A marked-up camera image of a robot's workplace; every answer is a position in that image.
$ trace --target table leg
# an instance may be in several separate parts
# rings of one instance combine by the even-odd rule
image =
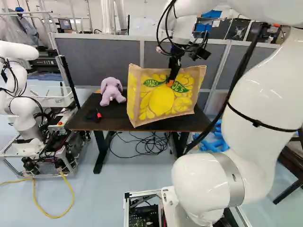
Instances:
[[[183,156],[185,146],[187,144],[189,132],[182,132],[180,134],[180,136],[178,135],[177,132],[172,132],[171,136],[172,136],[172,140],[175,144],[177,158],[179,158],[179,157]]]
[[[287,196],[289,196],[294,190],[296,190],[297,188],[301,187],[303,185],[303,180],[299,179],[296,182],[294,182],[292,185],[290,185],[288,188],[285,189],[284,192],[282,192],[281,194],[279,194],[275,200],[273,201],[273,203],[275,205],[277,205],[279,202],[281,202],[283,199],[285,199]]]
[[[109,142],[111,137],[114,135],[114,131],[108,131],[106,138],[104,139],[103,131],[94,131],[97,146],[99,149],[99,155],[96,160],[96,164],[94,167],[94,174],[100,174],[103,166],[104,159],[107,154],[107,150],[109,147]]]

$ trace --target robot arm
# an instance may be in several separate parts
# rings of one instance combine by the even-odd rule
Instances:
[[[177,0],[175,13],[169,12],[168,29],[175,29],[176,36],[181,17],[208,12],[220,2]],[[251,19],[303,26],[300,13],[303,5],[297,4],[296,0],[226,2]],[[224,153],[186,155],[175,162],[172,179],[176,196],[197,224],[211,226],[220,219],[224,208],[256,202],[268,194],[276,160],[293,136],[291,131],[303,124],[303,109],[298,105],[303,99],[300,88],[303,83],[300,73],[302,52],[303,30],[292,28],[288,39],[270,57],[238,81],[229,98],[233,109],[272,128],[253,125],[227,106],[222,133],[231,148]]]
[[[19,97],[26,88],[27,71],[19,63],[11,61],[15,59],[34,60],[38,58],[39,52],[32,46],[25,44],[10,43],[0,41],[0,71],[3,69],[5,62],[9,59],[10,70],[6,69],[8,80],[4,89],[0,91],[0,114],[6,115],[7,112],[18,115],[19,117],[14,123],[15,129],[20,132],[24,139],[39,138],[34,132],[36,121],[33,112],[37,107],[35,101],[26,97]],[[8,102],[8,94],[14,98]]]
[[[221,1],[222,0],[168,0],[164,7],[165,9],[171,2],[175,3],[173,9],[169,12],[168,15],[167,29],[174,30],[174,26],[177,23],[178,18],[186,16],[197,16],[203,13],[207,13],[216,7]],[[161,21],[160,27],[163,30],[165,29],[165,18]]]

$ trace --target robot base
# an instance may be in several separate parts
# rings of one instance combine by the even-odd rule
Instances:
[[[152,223],[151,226],[159,227],[199,227],[190,218],[187,217],[184,209],[179,205],[176,197],[174,187],[164,187],[157,190],[139,191],[139,192],[125,192],[124,193],[124,227],[133,226],[131,219],[134,215],[133,209],[136,207],[142,208],[145,202],[158,205],[159,223]],[[165,214],[166,223],[163,224],[163,213]],[[220,219],[213,227],[238,227],[235,218],[242,221],[244,226],[252,226],[246,218],[241,207],[226,208],[224,210],[224,217]]]

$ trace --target red and black object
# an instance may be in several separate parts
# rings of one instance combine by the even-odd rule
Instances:
[[[97,110],[97,119],[96,119],[96,123],[99,123],[102,119],[102,114],[99,112],[98,108],[96,108]]]
[[[94,121],[95,123],[100,123],[100,121],[102,120],[102,114],[100,113],[98,108],[94,108],[89,110],[89,112],[85,116],[85,119],[89,121]]]

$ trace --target stuffed animal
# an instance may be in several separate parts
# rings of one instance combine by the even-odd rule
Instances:
[[[116,99],[118,103],[123,103],[126,98],[121,95],[123,91],[121,82],[114,77],[107,77],[101,83],[102,100],[100,106],[109,105],[109,101]]]

